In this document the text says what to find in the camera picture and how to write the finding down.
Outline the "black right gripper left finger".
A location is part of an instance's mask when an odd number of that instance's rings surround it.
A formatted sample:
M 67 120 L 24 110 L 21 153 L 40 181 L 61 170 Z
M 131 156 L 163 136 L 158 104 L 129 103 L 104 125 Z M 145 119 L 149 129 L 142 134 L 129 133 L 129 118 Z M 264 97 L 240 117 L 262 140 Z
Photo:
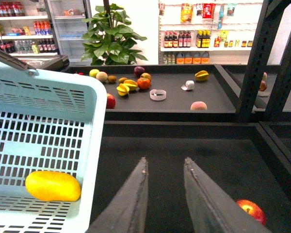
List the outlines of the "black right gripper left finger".
M 88 233 L 143 233 L 148 200 L 148 162 L 142 157 Z

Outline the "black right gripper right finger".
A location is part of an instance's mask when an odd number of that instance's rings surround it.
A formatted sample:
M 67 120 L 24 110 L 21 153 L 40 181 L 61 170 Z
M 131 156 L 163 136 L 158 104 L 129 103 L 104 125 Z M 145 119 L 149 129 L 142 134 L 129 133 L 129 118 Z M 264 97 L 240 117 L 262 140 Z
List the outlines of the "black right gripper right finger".
M 184 161 L 187 206 L 195 233 L 269 233 L 190 157 Z

